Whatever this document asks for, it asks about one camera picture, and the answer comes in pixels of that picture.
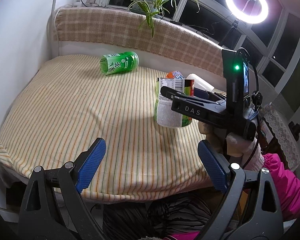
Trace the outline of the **pink sleeve forearm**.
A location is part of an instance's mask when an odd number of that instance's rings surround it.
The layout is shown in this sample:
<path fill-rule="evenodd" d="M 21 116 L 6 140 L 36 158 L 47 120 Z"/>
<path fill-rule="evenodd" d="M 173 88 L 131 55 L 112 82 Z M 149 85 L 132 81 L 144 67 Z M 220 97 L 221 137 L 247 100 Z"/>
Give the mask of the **pink sleeve forearm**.
<path fill-rule="evenodd" d="M 300 218 L 300 179 L 285 169 L 277 154 L 265 154 L 264 167 L 270 172 L 279 197 L 284 221 Z"/>

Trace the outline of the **hand in pale glove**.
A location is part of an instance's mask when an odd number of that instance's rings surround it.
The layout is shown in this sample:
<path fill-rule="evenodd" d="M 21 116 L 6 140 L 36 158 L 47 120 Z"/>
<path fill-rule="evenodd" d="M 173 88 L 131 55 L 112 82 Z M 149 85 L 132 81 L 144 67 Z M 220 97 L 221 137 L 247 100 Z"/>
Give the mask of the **hand in pale glove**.
<path fill-rule="evenodd" d="M 239 135 L 229 133 L 223 139 L 224 131 L 222 129 L 214 128 L 203 122 L 198 122 L 198 128 L 216 152 L 223 153 L 223 146 L 226 144 L 227 155 L 242 158 L 240 166 L 244 170 L 258 172 L 263 167 L 264 157 L 256 138 L 253 141 L 249 141 L 244 140 Z"/>

